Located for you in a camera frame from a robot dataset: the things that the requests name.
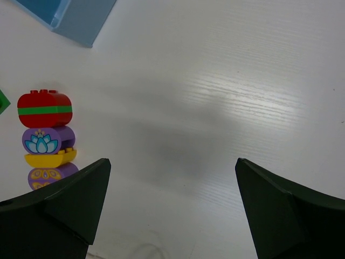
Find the blue box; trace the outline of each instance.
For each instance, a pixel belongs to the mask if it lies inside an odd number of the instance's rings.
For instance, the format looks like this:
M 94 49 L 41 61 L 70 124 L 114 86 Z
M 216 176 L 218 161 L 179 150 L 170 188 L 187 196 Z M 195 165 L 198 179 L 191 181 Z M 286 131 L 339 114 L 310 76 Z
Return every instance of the blue box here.
M 92 47 L 116 0 L 12 0 L 51 31 Z

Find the green lego brick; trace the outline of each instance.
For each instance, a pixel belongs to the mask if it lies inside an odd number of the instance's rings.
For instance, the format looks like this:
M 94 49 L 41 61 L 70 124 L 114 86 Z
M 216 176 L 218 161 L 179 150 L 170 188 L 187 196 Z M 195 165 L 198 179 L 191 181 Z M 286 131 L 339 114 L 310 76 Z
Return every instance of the green lego brick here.
M 0 90 L 0 114 L 3 113 L 7 107 L 10 106 L 10 101 L 4 95 L 4 93 Z
M 18 108 L 18 115 L 50 114 L 72 112 L 71 106 L 45 106 Z

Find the green stripe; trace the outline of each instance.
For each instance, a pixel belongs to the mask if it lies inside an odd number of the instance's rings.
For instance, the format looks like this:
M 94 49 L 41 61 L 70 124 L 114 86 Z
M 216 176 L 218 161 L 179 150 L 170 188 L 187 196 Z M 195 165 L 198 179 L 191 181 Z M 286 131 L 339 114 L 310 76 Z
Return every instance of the green stripe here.
M 72 112 L 71 106 L 45 106 L 45 107 L 29 107 L 18 108 L 18 115 L 34 115 L 49 113 L 66 113 Z

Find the white wood grain surface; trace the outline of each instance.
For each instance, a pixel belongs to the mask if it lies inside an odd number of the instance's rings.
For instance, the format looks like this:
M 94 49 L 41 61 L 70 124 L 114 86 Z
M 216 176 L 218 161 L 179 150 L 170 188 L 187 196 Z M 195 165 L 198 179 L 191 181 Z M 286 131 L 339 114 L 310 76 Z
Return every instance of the white wood grain surface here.
M 30 191 L 17 117 L 66 93 L 80 167 L 110 158 L 90 253 L 255 259 L 234 166 L 345 199 L 343 0 L 118 0 L 93 49 L 0 0 L 0 200 Z

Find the lego duplo brick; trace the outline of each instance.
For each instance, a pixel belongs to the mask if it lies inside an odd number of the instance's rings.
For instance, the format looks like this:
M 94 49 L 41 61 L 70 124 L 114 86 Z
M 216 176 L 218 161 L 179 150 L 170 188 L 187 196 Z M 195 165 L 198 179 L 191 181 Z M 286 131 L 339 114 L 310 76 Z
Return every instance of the lego duplo brick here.
M 51 183 L 66 178 L 78 171 L 72 163 L 66 163 L 58 168 L 35 168 L 27 176 L 31 189 L 36 190 Z
M 25 161 L 34 168 L 57 168 L 66 163 L 72 162 L 77 156 L 77 150 L 69 147 L 60 150 L 55 155 L 25 155 Z
M 57 154 L 61 149 L 73 147 L 75 135 L 67 126 L 29 128 L 23 134 L 22 143 L 30 154 Z
M 4 93 L 0 90 L 0 114 L 2 114 L 7 107 L 10 106 L 10 101 L 7 99 L 7 97 L 4 95 Z
M 70 99 L 56 90 L 31 90 L 17 104 L 19 119 L 28 128 L 67 125 L 73 117 Z

